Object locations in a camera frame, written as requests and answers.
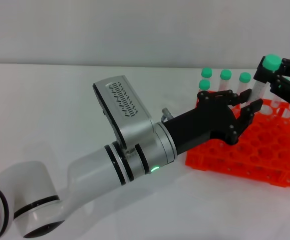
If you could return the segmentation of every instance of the white background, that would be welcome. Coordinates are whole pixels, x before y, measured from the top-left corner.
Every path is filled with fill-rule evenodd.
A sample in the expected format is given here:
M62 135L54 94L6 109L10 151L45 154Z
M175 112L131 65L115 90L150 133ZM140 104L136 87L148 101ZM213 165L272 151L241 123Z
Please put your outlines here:
M0 63L255 68L290 0L0 0Z
M67 166L115 140L94 82L126 75L159 121L163 107L175 116L194 107L200 71L0 64L0 172L14 163L42 161L64 199ZM233 71L234 91L241 72ZM218 89L219 73L214 69L211 90ZM97 198L40 239L290 239L290 188L192 170L184 157ZM2 239L22 238L12 225Z

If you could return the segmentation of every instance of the test tube cap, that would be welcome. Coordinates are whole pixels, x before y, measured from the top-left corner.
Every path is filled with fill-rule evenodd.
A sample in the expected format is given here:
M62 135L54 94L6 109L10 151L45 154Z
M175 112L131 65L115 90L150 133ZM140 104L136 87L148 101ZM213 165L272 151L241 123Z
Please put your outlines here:
M199 89L203 90L203 91L207 91L210 88L210 81L207 79L202 79L199 82Z
M250 79L251 79L251 75L249 72L242 72L240 74L240 77L239 77L240 82L247 84L250 82Z
M229 80L231 78L231 71L229 69L223 69L220 73L222 80Z
M280 68L281 65L281 58L274 54L269 54L265 56L265 59L263 61L264 68L270 70L270 71L277 71Z
M207 78L208 79L208 78L210 78L212 76L212 74L213 74L213 70L211 68L209 68L209 67L205 67L205 68L203 68L201 70L201 76L203 78Z

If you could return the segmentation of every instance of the vent grille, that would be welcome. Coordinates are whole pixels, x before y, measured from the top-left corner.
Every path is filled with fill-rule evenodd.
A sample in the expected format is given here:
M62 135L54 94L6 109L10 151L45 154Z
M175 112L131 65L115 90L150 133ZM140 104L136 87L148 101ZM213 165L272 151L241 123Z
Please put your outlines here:
M133 117L138 113L137 108L133 104L132 100L130 99L129 95L125 91L124 87L122 86L121 82L112 82L108 85L109 90L113 94L116 103L118 104L121 113L125 117Z

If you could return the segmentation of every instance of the white table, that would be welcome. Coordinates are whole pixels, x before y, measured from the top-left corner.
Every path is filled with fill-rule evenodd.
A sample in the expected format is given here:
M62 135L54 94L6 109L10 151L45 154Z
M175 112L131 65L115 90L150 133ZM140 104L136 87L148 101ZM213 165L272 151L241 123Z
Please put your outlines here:
M194 106L200 71L0 64L0 171L42 161L62 197L68 164L115 140L94 82L126 75L159 121L163 107L179 115ZM233 71L234 91L243 71ZM192 170L184 157L87 204L40 239L290 239L290 188ZM22 238L13 225L2 239Z

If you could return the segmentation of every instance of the test tube rack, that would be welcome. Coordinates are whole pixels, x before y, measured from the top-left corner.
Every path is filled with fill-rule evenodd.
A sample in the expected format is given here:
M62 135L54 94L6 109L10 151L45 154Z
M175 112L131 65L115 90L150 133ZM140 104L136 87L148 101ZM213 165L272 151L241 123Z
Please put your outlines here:
M214 171L290 187L290 105L281 102L255 114L253 123L236 145L209 140L187 151L186 165L196 170ZM236 106L233 112L239 114Z

